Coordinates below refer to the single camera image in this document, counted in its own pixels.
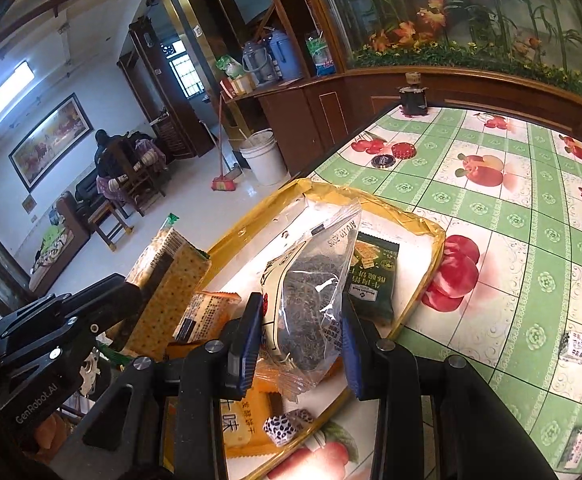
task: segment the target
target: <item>green bag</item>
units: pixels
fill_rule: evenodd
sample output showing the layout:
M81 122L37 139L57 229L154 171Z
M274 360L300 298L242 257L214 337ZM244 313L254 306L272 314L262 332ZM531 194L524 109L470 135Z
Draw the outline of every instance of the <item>green bag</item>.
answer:
M400 246L358 233L344 291L358 316L378 325L393 323L393 284Z

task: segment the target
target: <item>black sofa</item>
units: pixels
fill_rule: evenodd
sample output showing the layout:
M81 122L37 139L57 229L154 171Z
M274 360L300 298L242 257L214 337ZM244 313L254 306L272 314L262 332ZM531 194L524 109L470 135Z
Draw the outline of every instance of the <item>black sofa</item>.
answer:
M75 185L75 200L77 200L75 213L88 231L93 231L88 226L88 217L106 200L104 195L98 193L97 176L98 170L95 169Z

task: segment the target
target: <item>sofa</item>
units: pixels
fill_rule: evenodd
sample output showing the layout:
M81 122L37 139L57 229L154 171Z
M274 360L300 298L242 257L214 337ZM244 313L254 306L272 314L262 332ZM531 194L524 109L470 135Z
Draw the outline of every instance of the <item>sofa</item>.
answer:
M88 217L106 200L104 195L98 193L97 176L98 170L95 169L75 185L75 213L82 226L88 231L92 231L88 225Z
M69 191L65 191L55 202L59 215L64 217L64 230L44 254L36 260L28 288L36 296L44 296L65 267L71 262L90 238L90 232L77 215L78 203Z

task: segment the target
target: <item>white tile floor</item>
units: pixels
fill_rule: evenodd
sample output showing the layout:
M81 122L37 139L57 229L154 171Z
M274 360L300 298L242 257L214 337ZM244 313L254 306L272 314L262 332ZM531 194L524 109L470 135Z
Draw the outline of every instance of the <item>white tile floor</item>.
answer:
M245 170L236 179L236 191L213 191L211 181L219 174L218 161L217 151L212 150L201 158L172 162L171 180L164 187L166 197L159 196L144 217L134 212L128 218L133 232L117 235L116 251L93 234L50 292L76 293L113 272L125 276L169 213L180 217L176 227L187 240L203 251L209 250L244 214L283 185L260 186L251 171ZM108 232L113 225L114 220L108 218L102 227Z

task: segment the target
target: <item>ceiling light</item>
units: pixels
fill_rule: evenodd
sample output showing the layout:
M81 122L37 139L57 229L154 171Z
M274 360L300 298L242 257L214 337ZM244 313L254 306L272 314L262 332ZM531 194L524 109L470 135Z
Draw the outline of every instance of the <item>ceiling light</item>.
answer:
M31 72L26 61L22 62L0 86L0 113L27 84L33 81L33 78L33 72Z

